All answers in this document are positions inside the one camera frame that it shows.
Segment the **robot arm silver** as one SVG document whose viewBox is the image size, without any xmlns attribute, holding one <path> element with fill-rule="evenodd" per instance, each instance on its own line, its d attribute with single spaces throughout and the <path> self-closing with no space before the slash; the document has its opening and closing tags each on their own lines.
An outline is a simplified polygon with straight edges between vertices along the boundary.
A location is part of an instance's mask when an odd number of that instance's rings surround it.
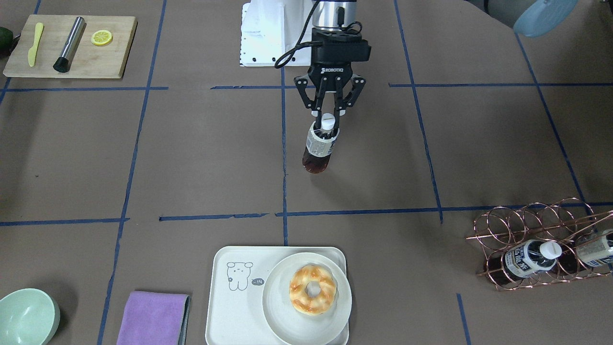
<svg viewBox="0 0 613 345">
<path fill-rule="evenodd" d="M 302 101 L 316 116 L 315 129 L 328 139 L 339 132 L 340 116 L 353 107 L 366 80 L 355 74 L 352 63 L 369 60 L 371 47 L 355 21 L 355 0 L 317 0 L 309 19 L 313 21 L 311 41 L 298 42 L 296 48 L 311 48 L 311 61 L 304 76 L 294 78 Z M 322 107 L 325 95 L 334 98 L 333 127 L 324 129 Z"/>
</svg>

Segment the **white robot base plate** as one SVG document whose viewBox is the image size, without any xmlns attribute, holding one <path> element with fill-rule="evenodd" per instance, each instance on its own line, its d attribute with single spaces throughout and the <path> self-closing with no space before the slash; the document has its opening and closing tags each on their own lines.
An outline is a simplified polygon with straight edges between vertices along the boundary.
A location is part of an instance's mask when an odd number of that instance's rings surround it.
<svg viewBox="0 0 613 345">
<path fill-rule="evenodd" d="M 243 4 L 239 64 L 274 66 L 297 44 L 312 5 L 311 0 L 250 0 Z"/>
</svg>

